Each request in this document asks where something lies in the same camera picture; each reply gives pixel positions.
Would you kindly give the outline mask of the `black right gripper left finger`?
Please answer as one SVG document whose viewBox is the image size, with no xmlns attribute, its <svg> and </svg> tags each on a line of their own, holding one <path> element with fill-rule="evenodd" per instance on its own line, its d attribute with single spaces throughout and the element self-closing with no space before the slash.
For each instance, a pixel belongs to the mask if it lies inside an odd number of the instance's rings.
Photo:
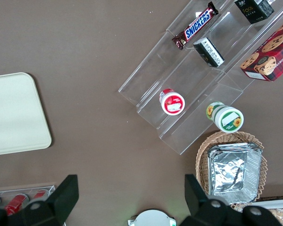
<svg viewBox="0 0 283 226">
<path fill-rule="evenodd" d="M 0 226 L 61 226 L 78 199 L 78 177 L 68 175 L 45 201 L 34 201 L 10 216 L 0 210 Z"/>
</svg>

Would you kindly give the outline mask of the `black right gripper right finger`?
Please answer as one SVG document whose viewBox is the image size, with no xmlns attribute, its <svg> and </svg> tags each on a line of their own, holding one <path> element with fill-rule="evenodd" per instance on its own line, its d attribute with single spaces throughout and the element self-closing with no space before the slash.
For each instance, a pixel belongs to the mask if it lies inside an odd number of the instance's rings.
<svg viewBox="0 0 283 226">
<path fill-rule="evenodd" d="M 209 199 L 193 174 L 186 174 L 185 201 L 190 215 L 181 226 L 280 226 L 278 219 L 267 209 L 247 206 L 238 212 L 224 202 Z"/>
</svg>

